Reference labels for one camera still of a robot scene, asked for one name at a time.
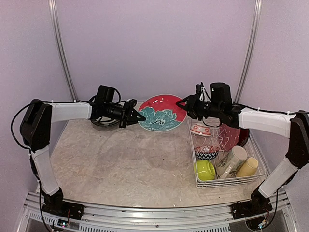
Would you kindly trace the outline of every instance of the white wire dish rack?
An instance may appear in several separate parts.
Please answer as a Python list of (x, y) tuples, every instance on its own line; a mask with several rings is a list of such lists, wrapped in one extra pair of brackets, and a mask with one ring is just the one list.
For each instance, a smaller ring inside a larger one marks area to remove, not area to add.
[[(220, 163), (221, 159), (225, 157), (225, 155), (228, 154), (228, 151), (224, 151), (222, 149), (222, 146), (220, 146), (220, 141), (222, 141), (222, 137), (225, 137), (225, 131), (223, 130), (220, 133), (220, 129), (216, 127), (210, 127), (210, 132), (211, 136), (205, 137), (205, 136), (199, 136), (195, 135), (190, 132), (191, 126), (198, 122), (197, 120), (193, 120), (190, 118), (187, 118), (188, 121), (188, 131), (189, 131), (189, 137), (190, 137), (190, 144), (191, 144), (191, 150), (192, 150), (192, 159), (193, 159), (193, 168), (197, 168), (197, 160), (198, 158), (195, 155), (194, 148), (196, 146), (201, 146), (201, 145), (214, 145), (220, 148), (218, 156), (211, 161), (211, 163), (216, 166)], [(211, 119), (209, 118), (207, 120), (207, 125), (218, 125), (217, 119)], [(260, 157), (260, 154), (252, 142), (252, 140), (249, 138), (246, 145), (244, 146), (244, 149), (248, 153), (248, 157), (254, 157), (258, 160), (259, 166), (257, 168), (257, 171), (255, 175), (253, 176), (245, 176), (245, 177), (236, 177), (233, 175), (231, 178), (226, 178), (226, 179), (219, 179), (217, 173), (215, 175), (214, 180), (207, 180), (203, 181), (200, 180), (198, 175), (195, 172), (195, 179), (196, 179), (196, 187), (197, 188), (213, 188), (213, 187), (224, 187), (224, 186), (235, 186), (235, 185), (243, 185), (243, 184), (248, 184), (251, 183), (259, 178), (265, 178), (266, 177), (266, 167), (263, 163), (262, 158)]]

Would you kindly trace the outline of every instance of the green cup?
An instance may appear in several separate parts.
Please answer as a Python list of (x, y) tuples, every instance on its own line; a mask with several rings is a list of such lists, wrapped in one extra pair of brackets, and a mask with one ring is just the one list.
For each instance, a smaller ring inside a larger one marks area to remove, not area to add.
[(194, 168), (195, 174), (201, 181), (214, 180), (216, 170), (212, 163), (207, 160), (198, 160)]

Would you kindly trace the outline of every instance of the wall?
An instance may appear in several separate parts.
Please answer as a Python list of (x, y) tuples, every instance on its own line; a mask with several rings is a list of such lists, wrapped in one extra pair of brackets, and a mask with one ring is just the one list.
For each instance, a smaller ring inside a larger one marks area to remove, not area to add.
[[(10, 133), (15, 113), (33, 98), (70, 100), (56, 49), (48, 1), (0, 1), (0, 231), (12, 231), (36, 181), (28, 152)], [(15, 123), (19, 134), (21, 117)], [(53, 128), (51, 147), (65, 123)]]
[(223, 81), (235, 95), (254, 0), (57, 1), (70, 73), (80, 99), (98, 85), (124, 99), (171, 93)]
[[(263, 1), (259, 31), (241, 103), (262, 109), (309, 110), (309, 2)], [(273, 170), (288, 149), (288, 139), (254, 131)], [(309, 165), (286, 191), (301, 232), (309, 228)]]

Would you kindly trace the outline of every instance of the patterned bowl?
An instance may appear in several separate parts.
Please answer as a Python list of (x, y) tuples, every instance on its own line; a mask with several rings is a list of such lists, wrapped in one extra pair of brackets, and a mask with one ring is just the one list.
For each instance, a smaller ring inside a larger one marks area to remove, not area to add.
[(201, 160), (213, 160), (219, 153), (217, 146), (197, 146), (194, 148), (195, 155)]

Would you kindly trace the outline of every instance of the vertical metal post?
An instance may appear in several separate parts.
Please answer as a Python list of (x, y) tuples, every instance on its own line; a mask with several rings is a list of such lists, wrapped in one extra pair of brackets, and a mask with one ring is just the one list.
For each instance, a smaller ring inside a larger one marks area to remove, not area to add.
[(58, 47), (58, 52), (60, 56), (60, 61), (62, 64), (62, 68), (64, 71), (64, 75), (66, 78), (66, 82), (70, 91), (70, 95), (72, 100), (78, 100), (76, 91), (72, 82), (72, 78), (70, 75), (68, 63), (67, 63), (67, 58), (64, 52), (62, 40), (61, 40), (61, 33), (60, 33), (60, 26), (59, 26), (59, 20), (58, 20), (58, 14), (57, 14), (57, 7), (56, 7), (56, 0), (48, 0), (49, 3), (49, 10), (50, 10), (50, 15), (53, 23), (53, 28), (54, 28), (54, 34), (56, 38), (56, 44)]
[(251, 33), (250, 33), (250, 38), (249, 38), (249, 44), (248, 44), (248, 48), (247, 48), (244, 66), (243, 66), (242, 71), (241, 71), (240, 82), (239, 82), (239, 85), (238, 85), (238, 88), (237, 88), (234, 103), (239, 103), (240, 98), (241, 98), (241, 94), (243, 92), (243, 88), (245, 86), (245, 82), (246, 82), (246, 79), (247, 79), (247, 75), (248, 75), (248, 71), (249, 71), (249, 67), (250, 67), (250, 62), (251, 62), (252, 55), (253, 55), (258, 25), (259, 25), (259, 21), (260, 21), (261, 8), (262, 8), (262, 0), (256, 0), (255, 1), (253, 22), (252, 22), (252, 27), (251, 27)]

